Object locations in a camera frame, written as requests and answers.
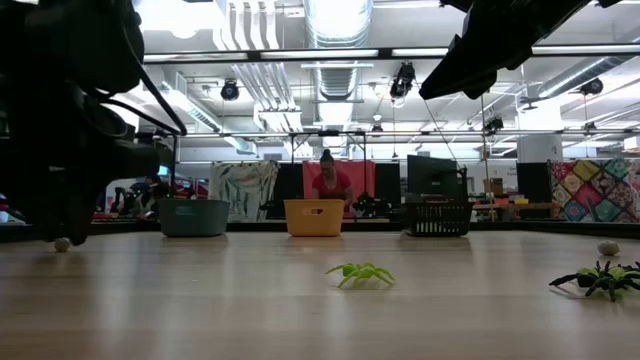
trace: black basket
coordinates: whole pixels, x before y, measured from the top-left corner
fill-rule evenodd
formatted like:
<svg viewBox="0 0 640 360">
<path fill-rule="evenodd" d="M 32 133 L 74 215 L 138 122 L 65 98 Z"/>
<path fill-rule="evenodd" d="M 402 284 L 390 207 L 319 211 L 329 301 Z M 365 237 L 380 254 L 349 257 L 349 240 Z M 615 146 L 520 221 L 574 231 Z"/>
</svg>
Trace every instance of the black basket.
<svg viewBox="0 0 640 360">
<path fill-rule="evenodd" d="M 416 237 L 463 236 L 469 232 L 473 203 L 462 201 L 405 204 L 405 231 Z"/>
</svg>

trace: colorful quilt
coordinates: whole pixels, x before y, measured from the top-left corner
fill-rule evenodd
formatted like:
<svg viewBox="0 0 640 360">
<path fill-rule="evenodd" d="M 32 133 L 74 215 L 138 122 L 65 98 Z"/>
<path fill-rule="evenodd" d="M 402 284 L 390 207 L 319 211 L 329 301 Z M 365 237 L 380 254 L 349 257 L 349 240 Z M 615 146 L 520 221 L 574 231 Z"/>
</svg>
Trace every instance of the colorful quilt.
<svg viewBox="0 0 640 360">
<path fill-rule="evenodd" d="M 550 162 L 553 201 L 561 207 L 559 218 L 572 222 L 638 222 L 632 166 L 624 159 Z"/>
<path fill-rule="evenodd" d="M 260 206 L 273 195 L 278 168 L 275 161 L 213 164 L 209 199 L 224 200 L 231 204 L 229 222 L 263 221 L 267 212 L 260 210 Z"/>
</svg>

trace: black monitor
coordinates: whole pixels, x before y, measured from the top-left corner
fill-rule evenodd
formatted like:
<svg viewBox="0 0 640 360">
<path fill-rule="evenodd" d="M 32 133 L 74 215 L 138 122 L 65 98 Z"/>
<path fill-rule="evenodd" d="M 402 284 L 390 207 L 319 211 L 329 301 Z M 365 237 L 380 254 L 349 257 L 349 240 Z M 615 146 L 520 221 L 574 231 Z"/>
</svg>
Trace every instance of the black monitor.
<svg viewBox="0 0 640 360">
<path fill-rule="evenodd" d="M 551 186 L 546 162 L 518 163 L 518 193 L 532 203 L 550 203 Z"/>
<path fill-rule="evenodd" d="M 410 193 L 463 196 L 456 162 L 453 160 L 408 155 L 407 182 Z"/>
</svg>

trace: green toy spider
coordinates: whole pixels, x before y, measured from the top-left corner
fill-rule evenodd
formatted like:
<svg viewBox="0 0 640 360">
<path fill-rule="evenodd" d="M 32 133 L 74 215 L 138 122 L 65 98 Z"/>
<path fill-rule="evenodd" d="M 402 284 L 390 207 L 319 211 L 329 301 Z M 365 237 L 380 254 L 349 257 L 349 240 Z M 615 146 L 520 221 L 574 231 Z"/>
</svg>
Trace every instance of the green toy spider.
<svg viewBox="0 0 640 360">
<path fill-rule="evenodd" d="M 339 265 L 332 269 L 329 269 L 329 271 L 327 271 L 325 274 L 329 274 L 340 269 L 342 269 L 342 276 L 344 276 L 344 279 L 342 279 L 342 282 L 340 282 L 338 288 L 342 288 L 342 285 L 346 284 L 347 281 L 352 278 L 355 278 L 353 280 L 354 288 L 361 286 L 372 276 L 377 277 L 378 279 L 386 282 L 389 285 L 393 285 L 396 281 L 389 270 L 378 267 L 377 265 L 370 262 L 366 262 L 364 264 L 347 263 Z"/>
</svg>

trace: teal basket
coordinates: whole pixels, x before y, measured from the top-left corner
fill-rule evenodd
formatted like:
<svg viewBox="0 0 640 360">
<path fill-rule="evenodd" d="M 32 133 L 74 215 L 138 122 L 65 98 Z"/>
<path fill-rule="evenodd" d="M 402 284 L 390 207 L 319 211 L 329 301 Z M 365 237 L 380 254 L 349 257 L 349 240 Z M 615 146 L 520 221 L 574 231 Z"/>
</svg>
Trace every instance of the teal basket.
<svg viewBox="0 0 640 360">
<path fill-rule="evenodd" d="M 160 200 L 160 227 L 168 237 L 212 237 L 227 230 L 229 203 L 221 200 Z"/>
</svg>

